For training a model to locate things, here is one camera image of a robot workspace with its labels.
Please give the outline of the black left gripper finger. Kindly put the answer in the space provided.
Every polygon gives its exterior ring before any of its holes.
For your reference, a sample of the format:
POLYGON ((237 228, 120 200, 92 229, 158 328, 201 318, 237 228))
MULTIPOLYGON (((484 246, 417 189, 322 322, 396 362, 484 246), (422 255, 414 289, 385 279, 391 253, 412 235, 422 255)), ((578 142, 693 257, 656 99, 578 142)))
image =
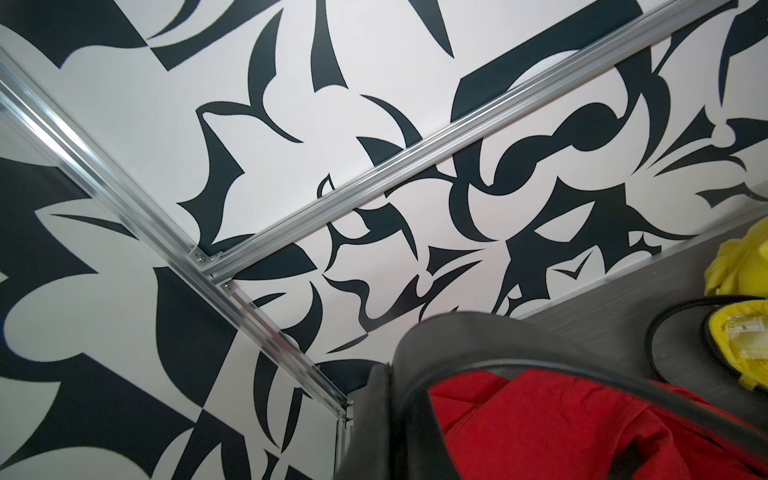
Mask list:
POLYGON ((394 479, 390 380, 388 365, 371 370, 354 404, 352 435, 336 479, 394 479))

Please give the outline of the black belt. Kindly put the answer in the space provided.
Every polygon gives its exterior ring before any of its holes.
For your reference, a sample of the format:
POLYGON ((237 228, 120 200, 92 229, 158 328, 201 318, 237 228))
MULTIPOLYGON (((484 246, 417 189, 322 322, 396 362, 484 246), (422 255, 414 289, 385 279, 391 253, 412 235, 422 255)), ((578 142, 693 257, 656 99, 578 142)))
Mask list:
POLYGON ((532 324, 480 312, 424 320, 400 340, 391 364, 390 456, 395 479, 456 479, 429 390, 451 377, 499 367, 559 372, 621 390, 688 420, 764 461, 766 433, 626 374, 608 360, 532 324))
POLYGON ((766 404, 767 389, 748 389, 740 383, 740 372, 718 351, 708 327, 716 311, 759 299, 750 295, 704 296, 664 308, 650 320, 643 337, 645 360, 654 377, 710 402, 748 398, 766 404))

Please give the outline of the red trousers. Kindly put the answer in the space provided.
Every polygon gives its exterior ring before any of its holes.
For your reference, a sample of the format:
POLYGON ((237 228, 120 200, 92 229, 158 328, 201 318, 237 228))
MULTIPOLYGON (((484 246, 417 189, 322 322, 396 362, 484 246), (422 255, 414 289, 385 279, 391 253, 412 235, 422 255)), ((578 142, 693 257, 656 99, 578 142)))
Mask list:
POLYGON ((766 462, 660 406, 602 384, 479 371, 430 391, 464 479, 764 479, 766 462))

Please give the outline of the yellow trousers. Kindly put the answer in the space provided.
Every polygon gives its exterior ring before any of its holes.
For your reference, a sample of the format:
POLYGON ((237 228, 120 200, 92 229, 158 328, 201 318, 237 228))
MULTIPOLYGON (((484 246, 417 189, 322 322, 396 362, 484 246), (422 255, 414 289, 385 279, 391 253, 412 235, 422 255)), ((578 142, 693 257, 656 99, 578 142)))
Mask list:
POLYGON ((767 389, 767 220, 725 241, 705 271, 705 297, 717 302, 705 333, 717 357, 749 390, 767 389))

